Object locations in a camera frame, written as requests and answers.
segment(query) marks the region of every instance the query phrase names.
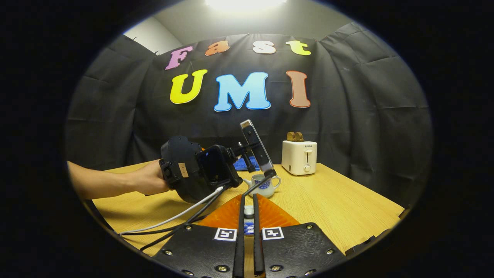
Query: wooden table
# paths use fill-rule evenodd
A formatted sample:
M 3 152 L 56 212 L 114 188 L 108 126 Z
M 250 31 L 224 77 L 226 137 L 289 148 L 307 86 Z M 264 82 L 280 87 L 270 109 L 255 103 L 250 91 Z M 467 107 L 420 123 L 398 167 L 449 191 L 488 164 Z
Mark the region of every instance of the wooden table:
M 131 172 L 147 163 L 112 169 L 108 172 Z M 404 210 L 391 200 L 321 163 L 317 164 L 316 173 L 307 176 L 294 176 L 281 165 L 275 165 L 275 170 L 282 178 L 282 184 L 270 200 L 301 224 L 314 222 L 319 225 L 342 252 L 362 243 L 372 235 L 377 236 L 384 230 L 392 228 L 399 221 L 398 216 Z M 261 172 L 240 171 L 238 173 L 240 177 L 248 179 Z M 245 190 L 247 190 L 245 183 L 238 188 L 227 190 L 206 212 L 212 212 Z M 152 226 L 191 206 L 182 201 L 175 191 L 147 197 L 138 192 L 132 192 L 112 198 L 96 199 L 94 204 L 116 232 Z M 250 196 L 246 197 L 246 205 L 252 205 Z M 154 230 L 180 224 L 193 213 L 194 211 L 185 214 Z M 133 246 L 140 248 L 160 236 L 162 234 L 130 235 L 124 238 Z M 153 256 L 165 242 L 146 249 L 145 253 Z M 246 237 L 246 277 L 253 277 L 252 266 L 252 237 Z

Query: human hand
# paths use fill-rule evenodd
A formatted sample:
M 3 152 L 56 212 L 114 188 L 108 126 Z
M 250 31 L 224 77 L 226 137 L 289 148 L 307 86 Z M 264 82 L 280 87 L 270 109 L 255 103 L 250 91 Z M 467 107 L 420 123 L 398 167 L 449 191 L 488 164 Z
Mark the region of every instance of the human hand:
M 158 161 L 159 159 L 151 161 L 146 166 L 128 173 L 131 186 L 135 191 L 145 195 L 152 195 L 170 190 L 163 179 L 163 173 Z

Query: label sticker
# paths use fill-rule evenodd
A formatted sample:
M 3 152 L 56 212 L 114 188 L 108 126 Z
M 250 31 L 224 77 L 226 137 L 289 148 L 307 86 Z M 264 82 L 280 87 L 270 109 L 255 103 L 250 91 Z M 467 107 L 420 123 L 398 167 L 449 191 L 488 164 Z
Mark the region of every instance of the label sticker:
M 283 231 L 281 230 L 281 227 L 262 228 L 263 240 L 281 239 L 281 238 L 285 238 L 283 236 Z
M 185 168 L 185 163 L 178 163 L 178 167 L 180 168 L 180 172 L 182 173 L 182 177 L 188 178 L 189 174 L 187 173 L 187 168 Z
M 235 241 L 237 240 L 237 229 L 218 228 L 214 239 Z

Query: white toaster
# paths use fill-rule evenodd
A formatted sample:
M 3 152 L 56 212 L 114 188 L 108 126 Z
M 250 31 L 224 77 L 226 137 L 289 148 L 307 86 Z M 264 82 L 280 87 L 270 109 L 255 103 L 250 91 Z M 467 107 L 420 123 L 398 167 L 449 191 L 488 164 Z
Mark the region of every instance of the white toaster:
M 316 171 L 317 143 L 283 141 L 281 165 L 293 175 L 308 175 Z

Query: blue letter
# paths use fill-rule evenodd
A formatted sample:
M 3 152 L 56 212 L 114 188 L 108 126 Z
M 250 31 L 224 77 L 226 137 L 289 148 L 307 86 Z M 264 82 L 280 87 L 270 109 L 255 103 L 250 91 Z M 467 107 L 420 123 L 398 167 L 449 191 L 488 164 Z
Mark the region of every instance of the blue letter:
M 231 74 L 218 76 L 216 78 L 219 83 L 218 104 L 214 106 L 214 110 L 223 112 L 232 109 L 232 105 L 228 103 L 228 95 L 237 109 L 242 107 L 247 95 L 249 95 L 246 104 L 248 109 L 268 109 L 271 103 L 266 99 L 264 81 L 267 77 L 268 74 L 265 72 L 253 72 L 247 76 L 241 86 Z

